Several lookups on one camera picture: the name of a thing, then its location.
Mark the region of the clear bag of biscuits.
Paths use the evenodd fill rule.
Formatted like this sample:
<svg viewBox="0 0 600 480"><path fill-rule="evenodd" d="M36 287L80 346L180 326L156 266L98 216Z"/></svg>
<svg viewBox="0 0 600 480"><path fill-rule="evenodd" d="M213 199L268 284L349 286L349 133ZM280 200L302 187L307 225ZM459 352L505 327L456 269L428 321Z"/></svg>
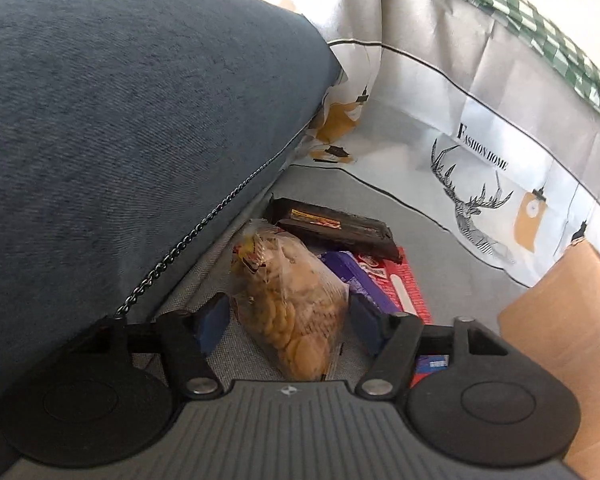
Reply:
<svg viewBox="0 0 600 480"><path fill-rule="evenodd" d="M236 318L283 375L316 382L329 368L349 287L298 237L249 221L232 250Z"/></svg>

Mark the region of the open cardboard box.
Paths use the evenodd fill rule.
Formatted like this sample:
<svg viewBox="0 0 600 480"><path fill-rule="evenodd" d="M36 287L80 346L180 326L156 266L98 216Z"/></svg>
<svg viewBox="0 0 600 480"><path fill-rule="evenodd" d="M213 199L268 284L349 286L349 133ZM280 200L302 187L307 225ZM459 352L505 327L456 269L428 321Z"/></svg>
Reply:
<svg viewBox="0 0 600 480"><path fill-rule="evenodd" d="M585 479L600 479L600 253L571 243L538 284L498 315L501 336L577 397L581 423L566 456Z"/></svg>

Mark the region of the blue sofa cushion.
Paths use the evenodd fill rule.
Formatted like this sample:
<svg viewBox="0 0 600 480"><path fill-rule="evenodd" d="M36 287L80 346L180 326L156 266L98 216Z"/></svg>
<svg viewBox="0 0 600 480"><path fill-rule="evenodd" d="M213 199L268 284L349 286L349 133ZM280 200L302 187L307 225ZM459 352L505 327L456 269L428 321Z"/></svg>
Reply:
<svg viewBox="0 0 600 480"><path fill-rule="evenodd" d="M0 0L0 396L184 243L130 312L151 316L339 73L262 0ZM0 433L0 475L14 458Z"/></svg>

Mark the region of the red snack packet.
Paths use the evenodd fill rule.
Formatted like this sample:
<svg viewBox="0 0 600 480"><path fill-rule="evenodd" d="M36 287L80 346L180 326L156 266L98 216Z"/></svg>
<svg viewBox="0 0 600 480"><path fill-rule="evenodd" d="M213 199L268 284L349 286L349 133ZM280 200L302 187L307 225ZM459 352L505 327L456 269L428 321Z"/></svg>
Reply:
<svg viewBox="0 0 600 480"><path fill-rule="evenodd" d="M398 247L400 262L375 259L371 256L355 255L358 265L367 273L377 287L401 311L417 315L425 324L432 324L432 316L417 284L415 275L406 258L403 247ZM447 354L424 354L416 359L411 386L424 378L446 370L449 366Z"/></svg>

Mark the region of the purple snack packet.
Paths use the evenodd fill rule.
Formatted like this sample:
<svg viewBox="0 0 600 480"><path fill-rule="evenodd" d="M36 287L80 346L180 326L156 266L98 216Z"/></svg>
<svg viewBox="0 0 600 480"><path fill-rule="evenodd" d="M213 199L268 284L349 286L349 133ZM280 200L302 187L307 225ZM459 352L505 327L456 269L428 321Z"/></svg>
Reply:
<svg viewBox="0 0 600 480"><path fill-rule="evenodd" d="M401 312L401 309L370 278L350 252L324 252L318 258L349 286L351 292L365 296L381 312L388 314Z"/></svg>

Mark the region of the black snack bar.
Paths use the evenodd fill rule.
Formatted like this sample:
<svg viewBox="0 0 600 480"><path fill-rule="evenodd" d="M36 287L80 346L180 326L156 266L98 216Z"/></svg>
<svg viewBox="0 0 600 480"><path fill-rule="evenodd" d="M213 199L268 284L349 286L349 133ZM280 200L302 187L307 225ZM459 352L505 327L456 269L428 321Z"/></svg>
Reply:
<svg viewBox="0 0 600 480"><path fill-rule="evenodd" d="M290 198L272 197L263 218L304 242L401 263L403 256L385 222Z"/></svg>

